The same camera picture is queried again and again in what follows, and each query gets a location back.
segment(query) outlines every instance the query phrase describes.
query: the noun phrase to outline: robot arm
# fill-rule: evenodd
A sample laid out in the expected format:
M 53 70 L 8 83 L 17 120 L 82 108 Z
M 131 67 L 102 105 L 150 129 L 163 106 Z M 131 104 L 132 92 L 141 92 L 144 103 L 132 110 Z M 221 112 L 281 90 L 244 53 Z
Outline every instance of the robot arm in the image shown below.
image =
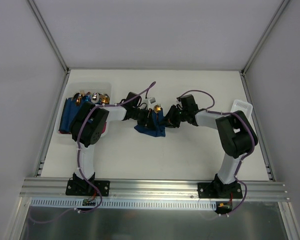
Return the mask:
M 130 92 L 126 98 L 126 101 L 135 97 L 136 94 Z M 123 121 L 128 119 L 134 119 L 141 125 L 150 125 L 152 121 L 149 117 L 149 110 L 147 108 L 137 107 L 140 97 L 130 101 L 122 106 L 100 106 L 97 109 L 91 102 L 85 102 L 70 125 L 70 131 L 72 139 L 77 142 L 78 136 L 80 135 L 80 151 L 78 151 L 77 161 L 78 166 L 72 175 L 72 180 L 68 181 L 68 187 L 72 193 L 79 193 L 80 195 L 89 195 L 93 191 L 92 187 L 86 182 L 86 178 L 92 184 L 95 180 L 94 170 L 94 144 L 100 139 L 103 129 L 106 123 L 112 121 Z M 145 99 L 146 105 L 149 107 L 155 103 L 154 98 Z M 84 125 L 84 121 L 89 115 L 87 122 Z
M 205 109 L 199 110 L 192 95 L 185 95 L 177 99 L 180 101 L 181 106 L 173 105 L 170 108 L 164 124 L 169 128 L 178 128 L 180 122 L 188 122 L 197 127 L 208 127 L 218 131 L 225 154 L 220 170 L 206 189 L 209 194 L 205 196 L 228 198 L 231 193 L 238 190 L 235 175 L 241 166 L 241 157 L 250 152 L 252 148 L 249 133 L 241 121 L 233 115 L 221 116 L 220 114 L 210 113 Z M 242 111 L 236 111 L 235 113 L 248 127 L 256 146 L 258 144 L 257 135 L 245 114 Z

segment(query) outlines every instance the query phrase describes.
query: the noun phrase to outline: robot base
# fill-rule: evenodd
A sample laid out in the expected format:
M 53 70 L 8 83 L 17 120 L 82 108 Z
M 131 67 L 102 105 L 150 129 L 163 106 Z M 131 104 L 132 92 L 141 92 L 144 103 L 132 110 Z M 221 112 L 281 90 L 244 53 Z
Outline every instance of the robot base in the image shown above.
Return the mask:
M 234 181 L 230 184 L 223 184 L 216 174 L 212 182 L 199 182 L 198 195 L 200 199 L 242 199 L 240 183 Z
M 89 182 L 95 185 L 103 197 L 109 196 L 110 181 L 95 180 L 95 175 L 89 179 Z M 72 179 L 68 180 L 65 195 L 67 196 L 92 196 L 95 190 L 85 180 L 79 178 L 75 173 Z

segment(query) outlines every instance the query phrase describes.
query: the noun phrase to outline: blue fabric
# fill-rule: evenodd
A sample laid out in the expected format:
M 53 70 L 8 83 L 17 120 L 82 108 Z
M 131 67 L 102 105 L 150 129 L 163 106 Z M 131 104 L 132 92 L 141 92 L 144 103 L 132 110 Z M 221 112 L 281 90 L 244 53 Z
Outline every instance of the blue fabric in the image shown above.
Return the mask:
M 79 112 L 81 106 L 85 103 L 85 101 L 81 101 L 80 106 L 76 106 L 76 100 L 71 101 L 71 97 L 69 97 L 65 101 L 65 106 L 62 112 L 62 118 L 60 122 L 59 132 L 62 134 L 69 134 L 70 133 L 70 124 L 72 123 L 73 119 Z
M 135 130 L 137 130 L 139 133 L 147 134 L 152 137 L 165 137 L 166 136 L 166 127 L 164 125 L 159 125 L 159 123 L 164 119 L 164 113 L 163 111 L 160 111 L 158 114 L 156 114 L 154 111 L 152 111 L 152 120 L 155 126 L 155 130 L 149 129 L 142 125 L 137 125 L 134 127 Z

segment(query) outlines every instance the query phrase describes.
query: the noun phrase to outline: plastic container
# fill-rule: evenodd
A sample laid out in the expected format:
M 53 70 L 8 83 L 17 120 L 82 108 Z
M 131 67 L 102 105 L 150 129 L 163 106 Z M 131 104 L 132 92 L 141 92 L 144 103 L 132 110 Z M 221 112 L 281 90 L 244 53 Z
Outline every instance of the plastic container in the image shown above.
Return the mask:
M 54 124 L 54 131 L 55 133 L 57 133 L 58 136 L 60 137 L 64 137 L 64 138 L 71 138 L 71 134 L 61 134 L 59 132 L 59 126 L 60 126 L 60 120 L 61 120 L 61 116 L 62 116 L 62 112 L 64 109 L 64 104 L 66 99 L 68 98 L 72 98 L 73 95 L 75 93 L 79 93 L 80 90 L 83 90 L 85 93 L 87 92 L 91 92 L 93 93 L 101 93 L 101 94 L 108 94 L 110 97 L 110 102 L 112 102 L 112 85 L 109 82 L 105 82 L 105 81 L 96 81 L 96 82 L 72 82 L 72 83 L 68 83 L 65 86 L 64 89 L 64 93 L 62 96 L 62 100 L 59 106 L 59 110 L 58 110 L 58 114 L 56 116 L 56 121 Z M 101 135 L 101 137 L 103 137 L 104 135 L 107 134 L 108 132 L 108 128 L 109 128 L 109 122 L 107 122 L 106 127 L 105 127 L 105 131 L 104 133 Z
M 250 104 L 249 102 L 236 99 L 233 101 L 231 112 L 233 113 L 235 111 L 240 110 L 244 113 L 244 115 L 246 116 L 248 121 L 250 121 L 253 109 L 254 109 L 254 106 L 252 106 L 252 104 Z

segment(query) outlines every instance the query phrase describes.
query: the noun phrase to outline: purple cable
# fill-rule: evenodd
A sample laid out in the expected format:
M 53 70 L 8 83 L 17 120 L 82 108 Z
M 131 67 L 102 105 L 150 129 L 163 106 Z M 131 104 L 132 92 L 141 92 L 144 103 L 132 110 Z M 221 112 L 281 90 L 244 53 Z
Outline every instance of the purple cable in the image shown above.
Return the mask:
M 130 99 L 127 100 L 127 101 L 124 101 L 124 102 L 118 103 L 118 104 L 107 104 L 106 106 L 107 106 L 107 107 L 119 107 L 119 106 L 122 106 L 122 105 L 124 105 L 124 104 L 127 104 L 127 103 L 133 101 L 134 99 L 136 99 L 137 97 L 139 97 L 140 95 L 144 94 L 145 92 L 148 92 L 155 84 L 156 84 L 155 81 L 152 82 L 152 83 L 150 84 L 150 86 L 149 86 L 147 89 L 143 90 L 142 92 L 140 92 L 139 94 L 137 94 L 136 96 L 130 98 Z M 85 213 L 85 214 L 87 214 L 87 213 L 93 212 L 93 211 L 95 211 L 95 210 L 102 204 L 102 194 L 101 194 L 101 192 L 99 191 L 99 189 L 98 189 L 95 185 L 93 185 L 91 182 L 89 182 L 89 180 L 85 177 L 84 173 L 83 173 L 82 170 L 81 170 L 81 164 L 80 164 L 80 152 L 81 152 L 80 137 L 81 137 L 82 131 L 83 131 L 83 129 L 85 128 L 85 125 L 86 125 L 87 121 L 89 120 L 90 116 L 92 115 L 92 113 L 93 113 L 96 109 L 101 108 L 101 107 L 103 107 L 103 105 L 96 105 L 94 108 L 92 108 L 91 111 L 88 113 L 88 115 L 86 116 L 86 118 L 85 118 L 84 121 L 83 121 L 83 124 L 82 124 L 82 126 L 81 126 L 81 128 L 80 128 L 80 131 L 79 131 L 79 134 L 78 134 L 78 137 L 77 137 L 78 152 L 77 152 L 77 158 L 76 158 L 77 166 L 78 166 L 78 168 L 79 168 L 79 172 L 80 172 L 82 178 L 83 178 L 83 179 L 84 179 L 91 187 L 93 187 L 93 188 L 96 190 L 96 192 L 97 192 L 97 193 L 99 194 L 99 196 L 100 196 L 100 202 L 99 202 L 94 208 L 92 208 L 92 209 L 90 209 L 90 210 L 80 210 L 79 213 Z M 73 208 L 67 209 L 66 211 L 64 211 L 63 213 L 61 213 L 59 216 L 55 217 L 54 219 L 48 220 L 48 221 L 37 221 L 37 220 L 34 220 L 34 219 L 31 217 L 30 211 L 29 211 L 29 213 L 28 213 L 28 218 L 29 218 L 32 222 L 34 222 L 34 223 L 36 223 L 36 224 L 48 224 L 48 223 L 52 223 L 52 222 L 58 220 L 60 217 L 62 217 L 63 215 L 65 215 L 67 212 L 69 212 L 69 211 L 71 211 L 71 210 L 73 210 Z
M 212 99 L 212 105 L 211 106 L 208 106 L 207 108 L 205 108 L 205 110 L 208 110 L 208 109 L 210 109 L 210 108 L 212 108 L 214 105 L 215 105 L 215 99 L 214 99 L 214 97 L 210 94 L 210 93 L 208 93 L 208 92 L 206 92 L 206 91 L 201 91 L 201 90 L 189 90 L 189 91 L 186 91 L 184 94 L 182 94 L 179 98 L 181 98 L 182 96 L 184 96 L 184 95 L 186 95 L 187 93 L 190 93 L 190 92 L 199 92 L 199 93 L 203 93 L 203 94 L 206 94 L 206 95 L 208 95 L 211 99 Z

